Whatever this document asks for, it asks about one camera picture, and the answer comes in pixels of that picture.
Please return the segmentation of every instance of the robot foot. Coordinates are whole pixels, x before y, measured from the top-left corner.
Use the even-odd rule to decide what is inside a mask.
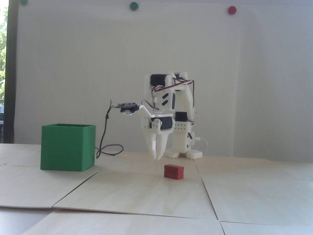
[[[168,157],[168,158],[178,158],[179,152],[174,151],[172,149],[167,149],[167,150],[165,150],[163,156]]]
[[[189,158],[189,159],[202,158],[202,152],[198,150],[189,150],[186,152],[186,158]]]

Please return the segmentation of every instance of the green cube container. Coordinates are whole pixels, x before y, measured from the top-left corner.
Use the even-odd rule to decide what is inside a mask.
[[[53,124],[42,126],[42,170],[84,171],[95,164],[96,126]]]

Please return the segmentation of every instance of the white backdrop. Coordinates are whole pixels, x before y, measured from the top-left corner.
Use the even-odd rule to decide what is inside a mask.
[[[236,157],[313,161],[313,10],[242,8]]]
[[[18,16],[15,142],[82,123],[97,125],[99,143],[110,98],[139,103],[146,74],[185,70],[208,155],[313,161],[310,9],[228,7],[29,0]],[[147,150],[137,116],[113,110],[108,121],[105,144]]]

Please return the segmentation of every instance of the dark green magnet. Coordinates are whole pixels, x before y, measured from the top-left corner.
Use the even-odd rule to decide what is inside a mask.
[[[135,10],[137,10],[138,9],[138,3],[136,3],[136,2],[132,2],[130,5],[130,8],[133,10],[133,11],[135,11]]]
[[[22,6],[26,6],[27,3],[28,3],[28,0],[20,0],[20,4],[21,4]]]

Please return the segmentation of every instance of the tree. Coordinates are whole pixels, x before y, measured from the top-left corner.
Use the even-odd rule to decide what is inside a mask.
[[[5,59],[7,52],[8,3],[0,6],[0,99],[4,99]]]

